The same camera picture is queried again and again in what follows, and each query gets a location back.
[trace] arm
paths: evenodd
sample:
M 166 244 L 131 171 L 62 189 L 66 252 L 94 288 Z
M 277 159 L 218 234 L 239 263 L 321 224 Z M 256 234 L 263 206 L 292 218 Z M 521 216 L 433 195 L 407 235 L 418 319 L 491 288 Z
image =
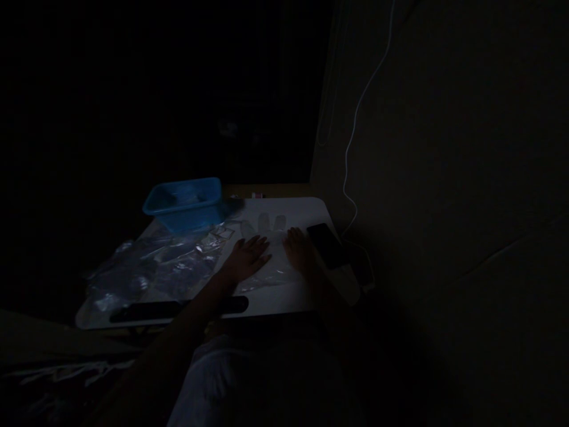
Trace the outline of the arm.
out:
M 375 414 L 383 422 L 389 414 L 395 416 L 399 382 L 378 343 L 317 265 L 312 244 L 299 228 L 289 230 L 284 249 L 302 274 L 344 376 L 368 416 Z
M 147 410 L 201 344 L 203 330 L 215 316 L 221 299 L 270 259 L 271 255 L 261 256 L 267 247 L 266 238 L 259 236 L 246 243 L 239 240 L 218 273 L 125 372 L 83 426 L 143 423 Z

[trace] white cable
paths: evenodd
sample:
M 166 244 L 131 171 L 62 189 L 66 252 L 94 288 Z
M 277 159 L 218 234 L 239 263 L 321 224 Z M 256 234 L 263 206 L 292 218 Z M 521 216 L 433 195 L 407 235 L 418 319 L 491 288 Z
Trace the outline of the white cable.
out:
M 351 135 L 350 135 L 350 141 L 348 142 L 348 146 L 346 147 L 346 154 L 344 156 L 344 160 L 345 160 L 345 166 L 346 166 L 346 176 L 344 178 L 344 185 L 342 187 L 342 191 L 344 193 L 344 195 L 346 196 L 346 198 L 351 201 L 352 205 L 354 205 L 354 207 L 356 208 L 356 213 L 354 213 L 354 217 L 351 219 L 350 223 L 348 224 L 348 226 L 344 229 L 344 231 L 342 232 L 341 237 L 344 238 L 344 234 L 346 234 L 346 231 L 348 231 L 351 227 L 351 225 L 354 223 L 354 221 L 356 220 L 357 217 L 357 204 L 354 202 L 354 200 L 348 196 L 348 194 L 346 193 L 346 182 L 348 180 L 348 152 L 350 150 L 350 146 L 351 146 L 351 142 L 354 139 L 354 133 L 356 132 L 356 121 L 357 121 L 357 112 L 360 109 L 360 105 L 362 103 L 362 99 L 364 97 L 364 95 L 366 94 L 367 88 L 369 87 L 370 83 L 372 82 L 373 78 L 375 77 L 375 75 L 377 74 L 379 68 L 382 66 L 383 62 L 385 61 L 385 58 L 387 57 L 387 53 L 389 52 L 389 47 L 391 46 L 391 33 L 392 33 L 392 29 L 393 29 L 393 11 L 395 10 L 395 0 L 393 0 L 393 2 L 391 3 L 391 12 L 389 14 L 389 36 L 387 38 L 387 47 L 385 48 L 385 53 L 383 54 L 383 58 L 381 59 L 381 61 L 379 62 L 379 65 L 377 66 L 377 68 L 375 69 L 375 71 L 373 72 L 372 76 L 369 78 L 369 80 L 367 81 L 366 87 L 364 88 L 359 101 L 357 102 L 357 106 L 356 106 L 356 112 L 354 113 L 354 126 L 351 130 Z M 344 238 L 344 240 L 348 243 L 351 243 L 352 245 L 358 246 L 359 248 L 363 249 L 363 251 L 366 253 L 366 257 L 367 257 L 367 262 L 369 262 L 369 269 L 372 272 L 372 287 L 375 284 L 375 274 L 373 273 L 373 266 L 372 266 L 372 261 L 369 257 L 369 253 L 367 252 L 367 249 L 365 249 L 363 246 L 354 243 L 352 241 L 346 240 Z

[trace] dark wall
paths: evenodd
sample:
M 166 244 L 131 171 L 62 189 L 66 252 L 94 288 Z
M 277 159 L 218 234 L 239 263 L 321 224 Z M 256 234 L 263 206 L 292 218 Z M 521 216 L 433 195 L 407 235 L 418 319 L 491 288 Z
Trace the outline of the dark wall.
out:
M 339 231 L 354 214 L 344 154 L 390 4 L 345 9 L 345 51 L 327 67 L 337 98 L 330 133 L 334 97 L 322 106 L 311 184 Z M 346 237 L 369 250 L 371 299 L 398 307 L 441 370 L 423 396 L 444 376 L 480 423 L 568 416 L 567 12 L 561 1 L 398 4 L 349 152 L 359 214 Z

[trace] blue plastic basket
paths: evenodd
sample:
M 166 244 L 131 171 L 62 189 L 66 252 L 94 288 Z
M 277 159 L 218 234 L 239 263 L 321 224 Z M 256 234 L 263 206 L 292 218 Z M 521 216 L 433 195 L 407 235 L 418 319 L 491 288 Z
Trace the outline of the blue plastic basket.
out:
M 221 181 L 202 178 L 157 185 L 142 210 L 171 232 L 220 224 L 225 220 Z

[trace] black phone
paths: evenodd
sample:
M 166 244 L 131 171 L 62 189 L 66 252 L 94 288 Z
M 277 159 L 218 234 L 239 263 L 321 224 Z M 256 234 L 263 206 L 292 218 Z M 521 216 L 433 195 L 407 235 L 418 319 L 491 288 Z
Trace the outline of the black phone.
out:
M 139 302 L 113 314 L 110 323 L 174 318 L 190 301 Z M 249 299 L 242 295 L 223 298 L 218 314 L 243 313 L 249 307 Z
M 308 227 L 306 231 L 329 270 L 334 270 L 348 263 L 344 247 L 325 223 Z

